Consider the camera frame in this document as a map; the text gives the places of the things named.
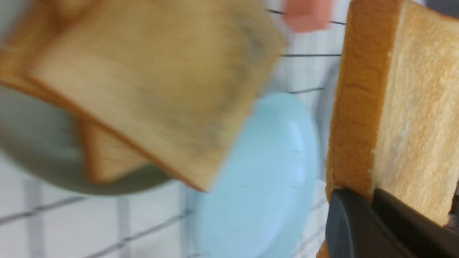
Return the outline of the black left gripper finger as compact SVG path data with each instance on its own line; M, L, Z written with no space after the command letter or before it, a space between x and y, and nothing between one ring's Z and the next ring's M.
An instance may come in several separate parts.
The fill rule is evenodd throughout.
M326 223L331 258L457 258L458 235L376 189L373 202L332 191Z

